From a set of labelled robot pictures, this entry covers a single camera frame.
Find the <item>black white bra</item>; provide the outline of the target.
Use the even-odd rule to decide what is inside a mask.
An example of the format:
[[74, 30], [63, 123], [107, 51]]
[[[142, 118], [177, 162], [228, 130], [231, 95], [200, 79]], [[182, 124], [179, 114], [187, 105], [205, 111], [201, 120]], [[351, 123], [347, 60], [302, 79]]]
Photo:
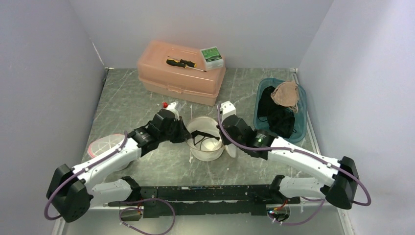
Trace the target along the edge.
[[213, 151], [220, 145], [220, 138], [208, 132], [195, 130], [191, 132], [193, 146], [202, 151]]

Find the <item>white mesh laundry bag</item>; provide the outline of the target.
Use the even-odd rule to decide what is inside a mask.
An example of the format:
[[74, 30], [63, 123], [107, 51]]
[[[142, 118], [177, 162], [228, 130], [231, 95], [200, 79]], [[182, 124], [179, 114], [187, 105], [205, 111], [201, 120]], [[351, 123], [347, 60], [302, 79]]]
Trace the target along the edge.
[[232, 158], [237, 157], [235, 147], [223, 144], [217, 125], [217, 121], [210, 117], [196, 117], [187, 124], [191, 137], [186, 143], [193, 157], [204, 162], [218, 159], [223, 152]]

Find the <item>beige pink bra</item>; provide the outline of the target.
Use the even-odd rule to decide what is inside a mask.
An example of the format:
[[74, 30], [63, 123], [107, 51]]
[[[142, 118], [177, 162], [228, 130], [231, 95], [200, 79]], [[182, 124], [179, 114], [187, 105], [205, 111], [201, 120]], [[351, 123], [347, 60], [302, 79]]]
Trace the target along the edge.
[[270, 95], [277, 105], [289, 108], [293, 113], [299, 111], [299, 88], [295, 81], [285, 81], [279, 84]]

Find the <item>clear round lidded container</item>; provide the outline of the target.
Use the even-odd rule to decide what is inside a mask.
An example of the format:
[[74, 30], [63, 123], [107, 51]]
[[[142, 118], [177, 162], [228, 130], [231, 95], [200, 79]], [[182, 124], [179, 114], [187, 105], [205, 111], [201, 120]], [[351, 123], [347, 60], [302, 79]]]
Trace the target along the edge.
[[124, 140], [123, 134], [111, 134], [100, 139], [93, 141], [88, 149], [87, 153], [91, 159], [107, 152], [108, 150], [113, 150], [113, 148], [121, 143]]

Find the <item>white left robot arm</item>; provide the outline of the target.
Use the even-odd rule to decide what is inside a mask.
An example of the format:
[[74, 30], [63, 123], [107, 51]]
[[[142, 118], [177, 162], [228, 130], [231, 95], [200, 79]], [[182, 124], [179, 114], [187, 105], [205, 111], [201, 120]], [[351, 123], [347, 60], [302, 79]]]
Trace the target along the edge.
[[88, 209], [105, 203], [137, 204], [141, 187], [132, 177], [110, 183], [104, 183], [104, 179], [157, 149], [162, 142], [182, 143], [190, 137], [179, 108], [169, 105], [159, 110], [145, 126], [125, 132], [121, 142], [110, 150], [82, 164], [73, 167], [63, 164], [56, 168], [46, 193], [45, 218], [62, 217], [66, 222], [73, 222]]

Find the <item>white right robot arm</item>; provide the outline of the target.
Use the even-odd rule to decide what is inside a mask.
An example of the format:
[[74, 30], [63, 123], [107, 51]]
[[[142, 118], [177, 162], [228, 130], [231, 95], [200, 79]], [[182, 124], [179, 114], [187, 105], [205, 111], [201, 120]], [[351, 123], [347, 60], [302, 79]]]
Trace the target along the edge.
[[344, 156], [338, 160], [314, 154], [265, 130], [253, 130], [236, 115], [225, 119], [219, 116], [218, 122], [225, 145], [232, 144], [253, 158], [281, 162], [311, 176], [297, 183], [294, 179], [278, 177], [269, 191], [275, 203], [305, 196], [323, 197], [330, 204], [345, 210], [358, 204], [354, 197], [360, 180], [352, 158]]

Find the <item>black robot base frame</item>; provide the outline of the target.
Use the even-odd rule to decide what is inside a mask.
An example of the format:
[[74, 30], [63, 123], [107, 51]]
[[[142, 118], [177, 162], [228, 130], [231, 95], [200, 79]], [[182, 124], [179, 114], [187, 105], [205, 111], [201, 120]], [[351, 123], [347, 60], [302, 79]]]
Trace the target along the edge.
[[299, 204], [299, 197], [286, 198], [270, 185], [219, 186], [139, 186], [125, 201], [108, 203], [109, 207], [139, 207], [144, 218], [169, 215], [239, 214], [266, 215], [273, 206]]

